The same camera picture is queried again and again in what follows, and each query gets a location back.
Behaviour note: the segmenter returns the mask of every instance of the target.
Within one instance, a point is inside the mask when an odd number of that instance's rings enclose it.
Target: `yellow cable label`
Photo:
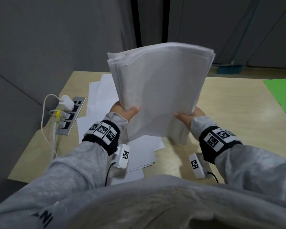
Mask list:
[[[58,111],[56,112],[56,118],[59,118],[59,115],[60,115],[60,110],[58,110]]]

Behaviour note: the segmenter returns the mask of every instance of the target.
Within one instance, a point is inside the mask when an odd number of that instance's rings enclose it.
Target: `person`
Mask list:
[[[118,135],[138,111],[125,111],[117,102],[104,122]],[[104,187],[114,148],[104,149],[87,134],[43,176],[0,204],[0,228],[286,228],[286,158],[240,141],[214,153],[202,138],[218,129],[214,121],[199,108],[175,117],[200,141],[225,184],[157,175]]]

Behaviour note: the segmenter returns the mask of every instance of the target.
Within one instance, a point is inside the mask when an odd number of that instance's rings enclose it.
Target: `wrist strap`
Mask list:
[[[82,141],[90,141],[102,146],[110,156],[118,148],[120,130],[108,120],[97,121],[85,133]]]
[[[207,162],[215,163],[215,158],[223,151],[241,144],[240,139],[232,132],[218,126],[210,126],[199,137],[199,145]]]

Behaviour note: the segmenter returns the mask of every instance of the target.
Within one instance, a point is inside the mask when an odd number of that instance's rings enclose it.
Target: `hand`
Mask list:
[[[195,110],[194,112],[191,114],[191,115],[185,115],[183,113],[180,113],[180,112],[176,112],[174,114],[174,116],[180,120],[182,123],[185,124],[185,126],[187,127],[187,129],[189,131],[191,131],[191,122],[192,122],[192,119],[194,117],[202,117],[202,116],[206,116],[205,113],[198,107],[195,107]]]
[[[110,109],[110,112],[115,112],[121,115],[129,122],[130,119],[133,118],[133,116],[139,112],[139,110],[140,110],[139,107],[133,107],[129,109],[128,111],[125,111],[123,107],[121,106],[120,101],[118,101],[112,106],[112,108]]]

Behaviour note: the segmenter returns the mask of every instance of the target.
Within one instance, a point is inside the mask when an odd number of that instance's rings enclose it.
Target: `silver outlet panel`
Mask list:
[[[70,113],[71,116],[69,117],[69,119],[64,120],[64,122],[66,122],[66,125],[64,127],[59,127],[56,130],[56,134],[65,135],[65,136],[69,135],[69,133],[70,133],[70,131],[74,125],[74,122],[76,121],[77,116],[83,107],[85,100],[86,100],[85,97],[78,97],[78,96],[74,97],[74,99],[73,99],[74,107],[73,107],[72,111],[68,111],[68,112],[66,111],[67,113]]]

